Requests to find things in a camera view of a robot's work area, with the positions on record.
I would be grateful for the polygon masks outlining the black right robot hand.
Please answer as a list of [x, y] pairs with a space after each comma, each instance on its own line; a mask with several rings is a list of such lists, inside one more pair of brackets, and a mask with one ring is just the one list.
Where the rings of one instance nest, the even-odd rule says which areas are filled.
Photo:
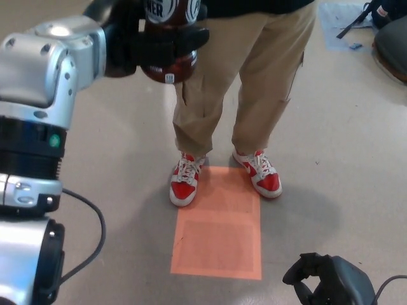
[[376, 294], [367, 274], [339, 256], [301, 254], [282, 279], [301, 304], [372, 305]]

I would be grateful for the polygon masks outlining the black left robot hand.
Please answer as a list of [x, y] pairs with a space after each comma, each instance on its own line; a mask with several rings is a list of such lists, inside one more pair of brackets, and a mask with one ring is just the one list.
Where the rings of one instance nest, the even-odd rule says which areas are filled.
[[137, 67], [160, 83], [180, 83], [195, 70], [197, 51], [209, 41], [200, 1], [92, 1], [84, 16], [104, 30], [107, 77], [133, 74]]

